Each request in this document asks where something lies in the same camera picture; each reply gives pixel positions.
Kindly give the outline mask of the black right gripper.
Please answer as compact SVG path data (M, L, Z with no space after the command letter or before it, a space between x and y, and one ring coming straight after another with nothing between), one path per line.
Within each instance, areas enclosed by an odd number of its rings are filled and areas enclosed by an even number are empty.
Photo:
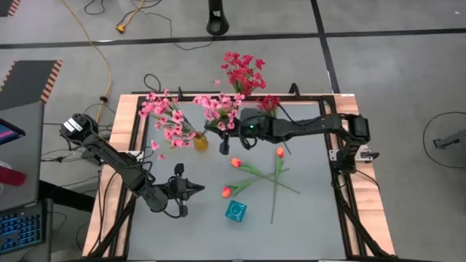
M207 126L205 129L208 132L213 132L214 134L217 134L221 139L222 142L220 143L219 151L223 155L228 155L229 154L229 139L230 138L239 138L240 137L240 122L233 122L234 128L229 129L226 127L224 130L220 130L217 127L211 127Z

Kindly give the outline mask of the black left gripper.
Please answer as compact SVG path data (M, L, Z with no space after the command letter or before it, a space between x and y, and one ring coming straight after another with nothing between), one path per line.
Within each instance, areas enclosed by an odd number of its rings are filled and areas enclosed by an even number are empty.
M183 203L186 201L186 198L190 199L193 195L205 189L205 187L200 184L192 183L184 179L182 177L183 173L184 165L178 163L174 167L174 175L168 179L168 191L172 199L174 199L178 205L179 216L182 218L188 215L188 207Z

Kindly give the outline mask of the pink artificial flower bunch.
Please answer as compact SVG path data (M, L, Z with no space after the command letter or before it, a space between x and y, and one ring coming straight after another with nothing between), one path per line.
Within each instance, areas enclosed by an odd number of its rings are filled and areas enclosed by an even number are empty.
M167 89L162 94L150 92L142 102L138 115L156 119L154 126L163 131L163 138L170 144L170 148L191 147L198 131L186 118L178 99L178 96L170 95Z
M235 121L244 99L245 96L241 93L233 96L221 93L215 98L209 95L198 95L194 98L194 103L203 107L206 127L215 127L220 131L225 131L236 127Z

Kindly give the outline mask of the orange artificial tulip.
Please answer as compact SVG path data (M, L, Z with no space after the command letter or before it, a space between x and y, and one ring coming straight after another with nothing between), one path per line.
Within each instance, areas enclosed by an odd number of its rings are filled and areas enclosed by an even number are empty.
M234 197L236 196L238 193L240 193L243 189L247 188L248 186L250 186L251 184L253 184L254 182L258 181L258 180L263 180L263 179L269 179L273 176L273 174L269 174L269 175L259 175L257 179L252 179L252 180L247 180L245 182L241 182L241 183L237 183L237 184L234 184L234 185L229 185L229 186L225 186L222 190L222 197L227 199L229 197Z
M273 222L274 222L278 180L279 180L279 177L280 177L280 173L282 172L282 167L283 167L282 158L284 156L285 156L284 148L283 147L277 148L277 150L276 150L275 176L274 176L274 189L273 189L273 197L272 197L272 214L271 214L271 218L270 218L270 223L271 224L273 224Z
M260 180L267 180L269 182L272 182L274 185L274 192L276 192L279 187L283 187L296 194L299 193L296 189L291 188L290 186L287 186L284 183L280 182L280 176L284 172L288 171L288 168L283 167L283 164L284 164L283 160L280 160L280 159L278 160L275 171L269 175L266 175L265 173L260 171L253 164L243 162L238 158L232 158L230 164L236 169L244 171L254 176L254 178L227 185L226 188L231 191L231 195L233 197L238 195L241 191L243 191L247 187L252 186L255 182L259 182Z

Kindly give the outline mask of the large red artificial flower bunch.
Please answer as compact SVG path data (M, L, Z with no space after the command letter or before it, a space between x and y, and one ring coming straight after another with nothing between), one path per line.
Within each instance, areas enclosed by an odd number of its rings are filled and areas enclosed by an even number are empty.
M228 51L224 55L221 68L225 71L229 83L236 93L249 96L253 91L263 90L267 83L262 76L265 61L252 55L241 55Z

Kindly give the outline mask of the amber ribbed glass vase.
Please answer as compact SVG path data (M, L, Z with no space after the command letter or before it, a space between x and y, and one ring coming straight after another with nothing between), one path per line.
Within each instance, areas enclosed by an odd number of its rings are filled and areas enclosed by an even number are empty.
M206 135L202 132L198 132L193 138L194 148L198 152L207 151L209 143Z

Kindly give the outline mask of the blue cut-glass vase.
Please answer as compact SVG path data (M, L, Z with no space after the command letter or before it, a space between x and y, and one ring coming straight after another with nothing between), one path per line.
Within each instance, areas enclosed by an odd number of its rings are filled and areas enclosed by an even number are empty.
M226 209L225 216L232 221L242 222L245 217L246 210L246 205L235 200L231 200Z

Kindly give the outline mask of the small red artificial flower bunch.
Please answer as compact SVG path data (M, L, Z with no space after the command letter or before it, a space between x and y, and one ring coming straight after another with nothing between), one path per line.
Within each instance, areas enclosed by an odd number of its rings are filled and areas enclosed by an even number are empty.
M277 96L267 95L258 99L258 108L265 114L275 116L277 114L277 108L280 105L280 98Z

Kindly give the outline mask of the black round stand base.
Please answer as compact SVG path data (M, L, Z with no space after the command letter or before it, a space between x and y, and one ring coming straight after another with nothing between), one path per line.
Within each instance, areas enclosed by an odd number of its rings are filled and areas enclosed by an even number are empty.
M224 14L223 0L208 0L208 23L206 31L212 36L224 35L229 23Z

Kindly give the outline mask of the laptop with blue backlit keyboard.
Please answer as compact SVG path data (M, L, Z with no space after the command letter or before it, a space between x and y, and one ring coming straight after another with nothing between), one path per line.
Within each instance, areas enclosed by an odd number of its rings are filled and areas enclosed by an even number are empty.
M0 262L50 262L51 199L0 212Z

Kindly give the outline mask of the red cylindrical object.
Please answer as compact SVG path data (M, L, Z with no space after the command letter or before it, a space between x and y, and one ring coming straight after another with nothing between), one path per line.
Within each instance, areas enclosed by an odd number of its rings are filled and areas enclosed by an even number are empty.
M25 183L25 175L16 170L0 166L0 183L10 186L21 186Z

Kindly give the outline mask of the dark tilted screen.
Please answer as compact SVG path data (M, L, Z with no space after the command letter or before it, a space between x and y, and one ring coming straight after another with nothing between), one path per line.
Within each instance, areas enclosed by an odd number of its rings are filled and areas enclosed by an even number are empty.
M0 119L0 146L25 136L25 131Z

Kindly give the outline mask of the large black orange-striped mat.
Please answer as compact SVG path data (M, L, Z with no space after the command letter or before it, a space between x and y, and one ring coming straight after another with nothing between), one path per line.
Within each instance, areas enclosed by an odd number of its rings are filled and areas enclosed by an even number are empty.
M62 60L15 61L0 83L0 111L30 103L47 104Z

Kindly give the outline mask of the small black orange-striped mat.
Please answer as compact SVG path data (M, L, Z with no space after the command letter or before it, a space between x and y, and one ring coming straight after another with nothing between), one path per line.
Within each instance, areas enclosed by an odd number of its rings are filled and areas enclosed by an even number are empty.
M0 17L12 17L19 8L21 0L0 0Z

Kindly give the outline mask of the black aluminium table frame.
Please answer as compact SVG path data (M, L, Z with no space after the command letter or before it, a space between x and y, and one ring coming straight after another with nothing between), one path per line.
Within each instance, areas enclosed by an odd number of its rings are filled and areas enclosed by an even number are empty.
M297 91L281 93L282 103L304 104L318 102L321 111L330 113L357 114L358 105L353 94L300 94ZM142 149L146 134L146 123L138 115L139 105L146 99L144 92L121 95L116 109L110 144L119 151ZM377 188L376 176L372 164L359 162L354 175L334 175L335 192L341 194L348 202L352 214L358 218L374 241L389 254L395 252L382 198ZM121 178L114 170L105 165L101 172L98 194L83 247L83 254L89 255L94 244L102 240L122 214L130 201L130 193L124 188ZM370 255L371 250L363 235L352 225L350 218L343 212L341 218L345 251L349 256L359 258Z

